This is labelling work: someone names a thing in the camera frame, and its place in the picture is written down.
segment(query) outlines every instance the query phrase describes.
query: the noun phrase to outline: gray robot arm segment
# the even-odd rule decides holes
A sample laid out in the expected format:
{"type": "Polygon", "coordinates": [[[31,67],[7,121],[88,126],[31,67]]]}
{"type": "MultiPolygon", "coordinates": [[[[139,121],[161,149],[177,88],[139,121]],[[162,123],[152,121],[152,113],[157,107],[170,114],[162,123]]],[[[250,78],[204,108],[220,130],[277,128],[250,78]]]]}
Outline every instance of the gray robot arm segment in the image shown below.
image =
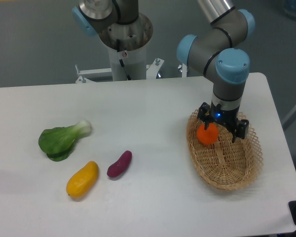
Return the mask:
{"type": "Polygon", "coordinates": [[[198,118],[225,126],[236,137],[245,138],[249,121],[237,118],[250,59],[234,49],[255,27],[254,18],[237,10],[228,0],[198,0],[212,30],[203,39],[186,36],[179,44],[178,59],[214,83],[211,106],[203,103],[198,118]]]}
{"type": "Polygon", "coordinates": [[[138,0],[82,0],[76,9],[78,12],[73,10],[73,13],[79,25],[92,27],[96,32],[113,23],[131,24],[139,16],[138,0]]]}

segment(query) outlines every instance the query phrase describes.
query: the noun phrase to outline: bok choy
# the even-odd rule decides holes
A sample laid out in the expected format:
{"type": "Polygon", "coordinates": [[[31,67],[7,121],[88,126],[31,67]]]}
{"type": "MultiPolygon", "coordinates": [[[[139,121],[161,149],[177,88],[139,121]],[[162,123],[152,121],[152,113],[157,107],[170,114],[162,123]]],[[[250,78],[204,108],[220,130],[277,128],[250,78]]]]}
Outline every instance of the bok choy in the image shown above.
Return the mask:
{"type": "Polygon", "coordinates": [[[89,135],[92,131],[91,123],[82,119],[69,127],[55,127],[46,129],[38,139],[38,145],[53,161],[62,161],[68,158],[74,150],[79,138],[89,135]]]}

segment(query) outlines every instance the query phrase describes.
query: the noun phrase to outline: yellow mango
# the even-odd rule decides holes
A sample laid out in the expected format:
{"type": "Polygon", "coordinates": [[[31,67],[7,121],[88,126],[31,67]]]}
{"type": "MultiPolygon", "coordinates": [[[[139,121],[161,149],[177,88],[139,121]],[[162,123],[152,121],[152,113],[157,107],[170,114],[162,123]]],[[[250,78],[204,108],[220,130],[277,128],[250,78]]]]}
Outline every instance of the yellow mango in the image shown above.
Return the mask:
{"type": "Polygon", "coordinates": [[[85,195],[98,178],[99,167],[96,162],[89,161],[74,174],[67,183],[66,191],[73,198],[85,195]]]}

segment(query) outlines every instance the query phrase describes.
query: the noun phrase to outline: purple sweet potato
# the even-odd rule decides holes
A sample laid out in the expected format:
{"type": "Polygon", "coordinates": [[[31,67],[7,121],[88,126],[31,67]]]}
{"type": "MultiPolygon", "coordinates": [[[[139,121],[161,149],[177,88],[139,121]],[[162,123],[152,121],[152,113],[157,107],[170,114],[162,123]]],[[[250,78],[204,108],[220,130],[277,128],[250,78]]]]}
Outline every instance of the purple sweet potato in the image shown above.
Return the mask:
{"type": "Polygon", "coordinates": [[[130,151],[125,151],[117,160],[117,162],[115,162],[108,168],[107,175],[111,178],[119,176],[127,170],[131,160],[132,153],[130,151]]]}

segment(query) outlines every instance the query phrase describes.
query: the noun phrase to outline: gray floor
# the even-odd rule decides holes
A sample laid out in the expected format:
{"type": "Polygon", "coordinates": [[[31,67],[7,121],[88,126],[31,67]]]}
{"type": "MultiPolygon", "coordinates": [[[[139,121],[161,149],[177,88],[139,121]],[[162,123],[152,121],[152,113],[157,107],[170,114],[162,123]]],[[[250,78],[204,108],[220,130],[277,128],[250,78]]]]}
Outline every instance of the gray floor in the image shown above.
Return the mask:
{"type": "MultiPolygon", "coordinates": [[[[77,2],[0,2],[0,87],[74,83],[75,64],[81,70],[110,67],[98,37],[85,36],[74,22],[71,9],[77,2]]],[[[234,3],[256,19],[256,31],[238,47],[249,54],[251,72],[267,76],[282,119],[296,103],[296,22],[284,15],[280,0],[234,3]]],[[[163,75],[177,77],[177,45],[187,34],[203,36],[210,30],[205,16],[196,0],[139,0],[139,4],[154,25],[148,62],[164,59],[163,75]]],[[[296,164],[296,122],[286,138],[296,164]]]]}

